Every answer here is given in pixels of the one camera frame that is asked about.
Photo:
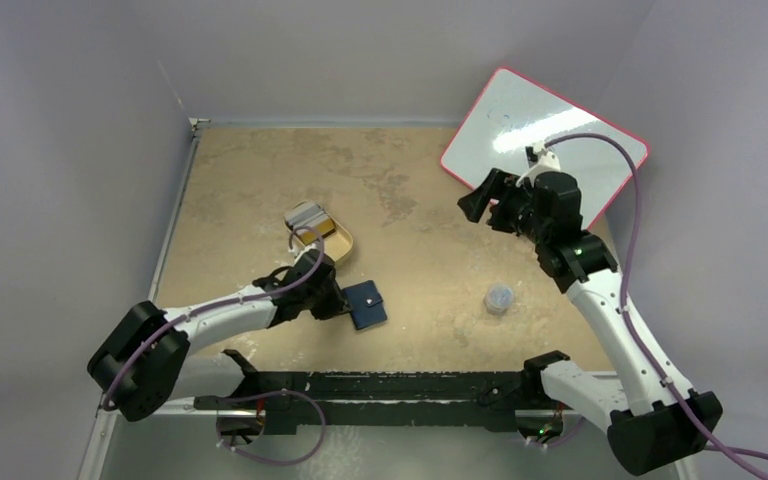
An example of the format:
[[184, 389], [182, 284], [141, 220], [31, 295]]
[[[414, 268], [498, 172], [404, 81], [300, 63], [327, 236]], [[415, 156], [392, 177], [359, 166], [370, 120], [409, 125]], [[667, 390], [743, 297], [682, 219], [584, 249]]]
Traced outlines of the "beige oval plastic tray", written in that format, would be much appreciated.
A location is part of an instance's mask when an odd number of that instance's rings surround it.
[[[337, 267], [340, 267], [351, 256], [353, 246], [354, 246], [354, 239], [352, 235], [348, 232], [348, 230], [340, 222], [338, 222], [333, 215], [331, 215], [326, 209], [325, 211], [335, 221], [336, 231], [331, 235], [327, 236], [326, 238], [323, 238], [321, 236], [324, 241], [324, 250], [325, 250], [325, 253], [334, 261], [335, 265]], [[301, 251], [303, 248], [308, 247], [309, 245], [314, 245], [317, 241], [316, 240], [315, 242], [312, 242], [308, 245], [302, 245], [295, 239], [294, 235], [291, 233], [289, 229], [288, 231], [290, 232], [290, 240], [289, 240], [290, 251], [293, 253], [297, 253]]]

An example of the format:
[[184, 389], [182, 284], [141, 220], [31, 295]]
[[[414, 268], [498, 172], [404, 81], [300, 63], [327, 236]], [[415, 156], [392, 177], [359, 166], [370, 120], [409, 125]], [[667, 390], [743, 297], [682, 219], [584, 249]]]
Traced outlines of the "navy blue leather card holder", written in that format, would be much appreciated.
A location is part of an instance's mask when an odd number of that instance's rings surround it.
[[350, 317], [356, 331], [363, 331], [388, 320], [383, 297], [373, 280], [343, 289], [350, 307]]

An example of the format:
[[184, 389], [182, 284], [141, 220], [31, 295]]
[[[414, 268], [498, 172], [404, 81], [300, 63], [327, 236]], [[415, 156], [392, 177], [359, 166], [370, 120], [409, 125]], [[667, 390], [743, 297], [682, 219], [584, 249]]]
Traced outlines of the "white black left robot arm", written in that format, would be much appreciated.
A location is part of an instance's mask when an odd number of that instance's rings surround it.
[[204, 303], [166, 309], [150, 300], [133, 305], [90, 357], [87, 372], [102, 390], [101, 409], [135, 422], [172, 399], [186, 360], [204, 348], [276, 327], [304, 311], [329, 320], [350, 310], [334, 261], [313, 248], [294, 264]]

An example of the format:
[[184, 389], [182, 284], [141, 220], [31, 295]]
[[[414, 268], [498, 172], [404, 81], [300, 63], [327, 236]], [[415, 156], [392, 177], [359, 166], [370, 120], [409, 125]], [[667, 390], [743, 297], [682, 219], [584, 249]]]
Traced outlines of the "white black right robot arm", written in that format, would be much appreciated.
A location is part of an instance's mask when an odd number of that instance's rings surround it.
[[576, 410], [602, 430], [619, 464], [640, 476], [702, 451], [701, 427], [713, 430], [723, 407], [698, 392], [663, 352], [629, 296], [606, 244], [583, 226], [582, 193], [574, 177], [548, 171], [535, 180], [493, 168], [457, 205], [477, 223], [484, 213], [494, 230], [523, 236], [559, 291], [584, 316], [619, 379], [616, 387], [585, 373], [560, 354], [528, 361], [524, 399], [552, 400]]

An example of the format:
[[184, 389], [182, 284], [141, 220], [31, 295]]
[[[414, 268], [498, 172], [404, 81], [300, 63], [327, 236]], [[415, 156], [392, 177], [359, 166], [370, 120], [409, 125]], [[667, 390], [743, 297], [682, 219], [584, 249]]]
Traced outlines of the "stack of credit cards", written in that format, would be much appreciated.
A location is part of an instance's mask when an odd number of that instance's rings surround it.
[[317, 240], [316, 233], [326, 238], [336, 231], [336, 223], [316, 202], [303, 201], [284, 214], [284, 223], [302, 245]]

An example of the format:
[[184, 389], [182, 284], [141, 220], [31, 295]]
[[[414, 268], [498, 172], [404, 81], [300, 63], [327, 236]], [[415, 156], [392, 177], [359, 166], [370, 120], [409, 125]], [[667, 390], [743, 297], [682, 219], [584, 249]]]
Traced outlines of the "clear jar of paper clips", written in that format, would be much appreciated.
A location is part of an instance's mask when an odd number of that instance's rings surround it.
[[504, 315], [514, 303], [513, 289], [505, 283], [492, 284], [483, 297], [483, 305], [491, 315]]

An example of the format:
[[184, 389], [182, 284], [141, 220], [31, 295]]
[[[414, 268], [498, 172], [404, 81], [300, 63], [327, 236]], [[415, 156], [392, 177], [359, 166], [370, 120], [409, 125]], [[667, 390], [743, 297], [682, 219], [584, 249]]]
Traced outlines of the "red framed whiteboard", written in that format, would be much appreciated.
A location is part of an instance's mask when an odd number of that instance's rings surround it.
[[560, 170], [575, 177], [582, 192], [581, 214], [591, 226], [624, 185], [630, 169], [619, 151], [604, 140], [553, 140], [571, 134], [598, 134], [621, 145], [637, 167], [649, 155], [648, 144], [622, 127], [601, 119], [515, 70], [500, 67], [490, 77], [440, 158], [441, 167], [471, 188], [491, 169], [519, 177], [530, 168], [526, 150], [544, 147]]

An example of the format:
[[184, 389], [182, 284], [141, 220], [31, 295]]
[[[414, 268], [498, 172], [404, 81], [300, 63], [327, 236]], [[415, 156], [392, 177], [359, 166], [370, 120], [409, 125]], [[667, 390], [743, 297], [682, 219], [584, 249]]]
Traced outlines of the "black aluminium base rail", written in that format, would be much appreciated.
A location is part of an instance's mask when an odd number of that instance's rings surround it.
[[224, 415], [255, 412], [268, 435], [300, 426], [478, 427], [534, 434], [559, 403], [538, 384], [539, 373], [567, 360], [559, 350], [525, 361], [519, 371], [305, 372], [258, 371], [226, 398], [202, 396], [194, 406]]

